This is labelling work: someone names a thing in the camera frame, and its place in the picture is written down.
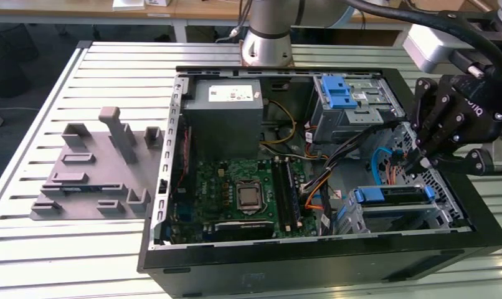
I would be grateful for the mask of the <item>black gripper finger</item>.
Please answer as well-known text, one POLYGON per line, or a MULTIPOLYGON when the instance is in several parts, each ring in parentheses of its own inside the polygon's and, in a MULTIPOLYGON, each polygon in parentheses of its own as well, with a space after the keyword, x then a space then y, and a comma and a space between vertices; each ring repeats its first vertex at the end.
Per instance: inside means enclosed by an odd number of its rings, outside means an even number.
POLYGON ((446 167, 461 160, 453 154, 458 149, 453 137, 463 124, 463 112, 457 110, 461 96, 453 90, 451 78, 443 76, 439 81, 418 79, 409 114, 415 137, 405 161, 407 174, 422 173, 429 166, 446 167))
POLYGON ((502 175, 502 137, 481 148, 471 149, 465 157, 437 154, 430 164, 441 171, 466 175, 502 175))

